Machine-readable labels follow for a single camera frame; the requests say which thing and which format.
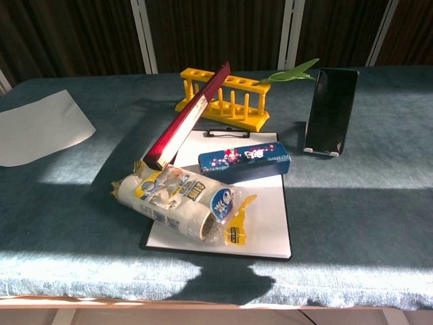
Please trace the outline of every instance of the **clipboard clip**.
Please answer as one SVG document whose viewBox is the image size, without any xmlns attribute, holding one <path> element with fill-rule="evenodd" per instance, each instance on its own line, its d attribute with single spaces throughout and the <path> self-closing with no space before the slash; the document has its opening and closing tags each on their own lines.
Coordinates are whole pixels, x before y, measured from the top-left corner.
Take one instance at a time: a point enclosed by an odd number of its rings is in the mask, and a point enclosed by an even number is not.
<svg viewBox="0 0 433 325">
<path fill-rule="evenodd" d="M 233 132 L 238 132 L 238 133 L 241 133 L 241 134 L 239 134 L 239 135 L 236 135 L 236 134 L 214 134 L 214 132 L 224 132 L 224 131 L 227 131 L 227 132 L 231 132 L 231 133 L 233 133 Z M 226 129 L 210 129 L 210 130 L 207 130 L 205 133 L 204 133 L 204 137 L 238 137 L 238 138 L 241 138 L 241 139 L 248 139 L 249 137 L 250 137 L 250 132 L 249 131 L 242 131 L 242 130 L 233 130 L 231 127 L 228 127 L 228 128 L 226 128 Z"/>
</svg>

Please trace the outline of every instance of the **blue fabric surface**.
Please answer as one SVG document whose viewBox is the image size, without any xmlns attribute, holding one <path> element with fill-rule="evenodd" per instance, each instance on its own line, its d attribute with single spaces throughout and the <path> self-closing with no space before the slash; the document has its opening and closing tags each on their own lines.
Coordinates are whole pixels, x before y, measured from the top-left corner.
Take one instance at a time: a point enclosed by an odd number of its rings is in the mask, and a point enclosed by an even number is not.
<svg viewBox="0 0 433 325">
<path fill-rule="evenodd" d="M 267 96 L 262 131 L 278 132 L 292 154 L 288 262 L 139 249 L 150 220 L 117 203 L 110 182 L 176 116 L 179 75 L 13 88 L 0 111 L 67 89 L 97 131 L 28 165 L 0 167 L 0 295 L 432 308 L 433 67 L 359 70 L 338 158 L 302 154 L 313 82 L 274 84 Z M 223 125 L 197 125 L 209 127 Z"/>
</svg>

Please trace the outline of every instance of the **red ruler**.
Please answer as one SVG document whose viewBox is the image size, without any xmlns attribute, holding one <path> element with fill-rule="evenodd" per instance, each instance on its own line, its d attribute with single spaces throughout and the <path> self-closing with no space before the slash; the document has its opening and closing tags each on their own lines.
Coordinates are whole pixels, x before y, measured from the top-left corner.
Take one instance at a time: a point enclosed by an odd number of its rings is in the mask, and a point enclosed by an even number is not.
<svg viewBox="0 0 433 325">
<path fill-rule="evenodd" d="M 224 63 L 188 102 L 167 130 L 156 140 L 143 160 L 147 166 L 162 170 L 175 157 L 194 125 L 206 109 L 214 94 L 230 74 L 230 64 Z"/>
</svg>

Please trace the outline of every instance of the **floor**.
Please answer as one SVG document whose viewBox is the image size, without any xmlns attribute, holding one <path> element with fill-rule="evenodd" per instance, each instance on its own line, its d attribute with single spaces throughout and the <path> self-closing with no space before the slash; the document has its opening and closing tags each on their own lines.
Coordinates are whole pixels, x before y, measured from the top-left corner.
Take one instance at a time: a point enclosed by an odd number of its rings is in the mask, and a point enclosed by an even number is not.
<svg viewBox="0 0 433 325">
<path fill-rule="evenodd" d="M 395 309 L 297 310 L 0 309 L 1 325 L 433 325 L 433 311 Z"/>
</svg>

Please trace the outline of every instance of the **yellow test tube rack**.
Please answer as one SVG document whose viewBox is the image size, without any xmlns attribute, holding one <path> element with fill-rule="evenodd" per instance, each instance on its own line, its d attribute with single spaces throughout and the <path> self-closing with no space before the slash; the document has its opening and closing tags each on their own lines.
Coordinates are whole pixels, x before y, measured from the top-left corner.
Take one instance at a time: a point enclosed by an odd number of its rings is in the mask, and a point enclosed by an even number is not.
<svg viewBox="0 0 433 325">
<path fill-rule="evenodd" d="M 185 89 L 185 98 L 176 105 L 177 112 L 182 111 L 188 101 L 199 92 L 199 85 L 194 81 L 207 83 L 214 73 L 211 71 L 187 68 L 181 72 L 183 87 Z M 235 127 L 240 127 L 254 132 L 259 132 L 269 113 L 265 110 L 266 93 L 270 90 L 270 84 L 260 84 L 257 80 L 228 76 L 223 87 L 229 87 L 234 90 L 230 91 L 230 102 L 223 100 L 223 89 L 218 91 L 218 100 L 209 103 L 202 117 L 210 120 L 226 123 Z M 235 103 L 235 90 L 247 91 L 243 104 Z M 258 94 L 258 108 L 250 107 L 250 94 Z"/>
</svg>

